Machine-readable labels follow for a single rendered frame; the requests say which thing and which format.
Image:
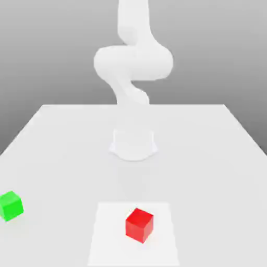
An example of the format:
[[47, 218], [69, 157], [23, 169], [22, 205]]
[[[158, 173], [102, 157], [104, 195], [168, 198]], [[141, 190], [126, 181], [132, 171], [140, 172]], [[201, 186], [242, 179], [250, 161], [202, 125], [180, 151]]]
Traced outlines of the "small red cube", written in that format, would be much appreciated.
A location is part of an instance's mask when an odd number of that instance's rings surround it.
[[126, 236], [142, 244], [153, 232], [153, 228], [154, 215], [139, 208], [135, 208], [125, 220]]

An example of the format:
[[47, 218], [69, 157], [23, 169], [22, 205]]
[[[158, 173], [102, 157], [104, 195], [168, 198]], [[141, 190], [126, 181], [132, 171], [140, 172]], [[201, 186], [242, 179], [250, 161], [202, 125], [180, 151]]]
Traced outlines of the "small green cube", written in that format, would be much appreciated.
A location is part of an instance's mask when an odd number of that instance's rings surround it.
[[8, 222], [24, 212], [21, 198], [9, 191], [0, 196], [0, 217]]

